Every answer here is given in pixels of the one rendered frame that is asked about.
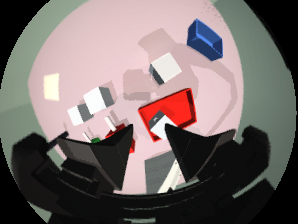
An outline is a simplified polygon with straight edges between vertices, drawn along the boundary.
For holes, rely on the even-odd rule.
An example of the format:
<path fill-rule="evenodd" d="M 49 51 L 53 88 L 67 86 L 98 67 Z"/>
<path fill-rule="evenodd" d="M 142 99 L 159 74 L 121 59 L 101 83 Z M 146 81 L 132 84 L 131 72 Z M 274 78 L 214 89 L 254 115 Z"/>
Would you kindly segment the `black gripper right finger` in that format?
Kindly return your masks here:
<path fill-rule="evenodd" d="M 216 148 L 221 147 L 227 140 L 233 140 L 237 132 L 233 128 L 221 132 L 220 135 L 217 133 L 208 137 L 186 131 L 173 124 L 164 124 L 164 131 L 186 184 L 197 180 L 197 173 L 209 163 Z"/>

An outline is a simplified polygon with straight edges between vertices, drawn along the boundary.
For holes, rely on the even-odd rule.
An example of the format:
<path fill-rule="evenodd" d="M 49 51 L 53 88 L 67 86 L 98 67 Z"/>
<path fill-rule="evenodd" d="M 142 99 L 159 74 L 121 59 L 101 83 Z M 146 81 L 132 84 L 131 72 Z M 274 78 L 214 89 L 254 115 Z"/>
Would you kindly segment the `red tray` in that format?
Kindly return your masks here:
<path fill-rule="evenodd" d="M 185 129 L 197 123 L 196 108 L 192 95 L 192 88 L 184 88 L 181 91 L 172 93 L 172 95 L 161 97 L 153 103 L 138 108 L 142 121 L 144 121 L 146 129 L 152 136 L 154 143 L 160 139 L 156 133 L 150 131 L 149 121 L 158 111 L 165 113 L 168 119 L 176 123 L 178 128 Z"/>

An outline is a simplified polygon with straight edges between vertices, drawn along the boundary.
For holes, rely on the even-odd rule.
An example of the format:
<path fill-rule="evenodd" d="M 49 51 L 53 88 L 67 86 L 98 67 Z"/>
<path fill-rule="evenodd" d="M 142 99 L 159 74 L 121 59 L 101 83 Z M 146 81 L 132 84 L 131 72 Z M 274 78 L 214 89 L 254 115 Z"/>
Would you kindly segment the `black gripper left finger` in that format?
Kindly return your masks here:
<path fill-rule="evenodd" d="M 65 159 L 80 161 L 82 164 L 93 165 L 114 186 L 114 190 L 122 190 L 124 186 L 126 164 L 130 155 L 133 141 L 133 124 L 126 125 L 112 136 L 98 141 L 72 140 L 67 137 L 57 137 L 57 145 L 63 149 Z"/>

